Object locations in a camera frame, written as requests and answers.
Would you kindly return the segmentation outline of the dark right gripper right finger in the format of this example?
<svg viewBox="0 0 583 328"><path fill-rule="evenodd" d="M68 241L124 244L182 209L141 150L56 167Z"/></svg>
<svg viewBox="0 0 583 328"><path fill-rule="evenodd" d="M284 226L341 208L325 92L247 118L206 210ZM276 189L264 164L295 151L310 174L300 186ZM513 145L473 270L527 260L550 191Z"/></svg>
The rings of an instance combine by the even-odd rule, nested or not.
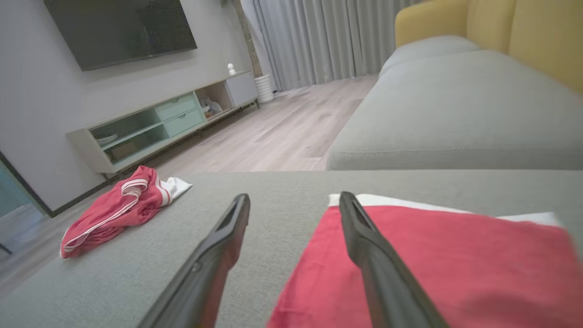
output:
<svg viewBox="0 0 583 328"><path fill-rule="evenodd" d="M447 328L448 323L356 195L339 197L348 257L363 276L375 328Z"/></svg>

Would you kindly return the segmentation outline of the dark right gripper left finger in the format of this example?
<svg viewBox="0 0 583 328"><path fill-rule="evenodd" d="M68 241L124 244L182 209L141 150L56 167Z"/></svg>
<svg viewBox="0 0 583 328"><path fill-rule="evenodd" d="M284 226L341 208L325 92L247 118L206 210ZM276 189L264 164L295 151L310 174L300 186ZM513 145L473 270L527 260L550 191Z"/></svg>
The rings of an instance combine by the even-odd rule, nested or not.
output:
<svg viewBox="0 0 583 328"><path fill-rule="evenodd" d="M240 257L250 208L249 195L235 196L148 310L140 328L214 327L227 276Z"/></svg>

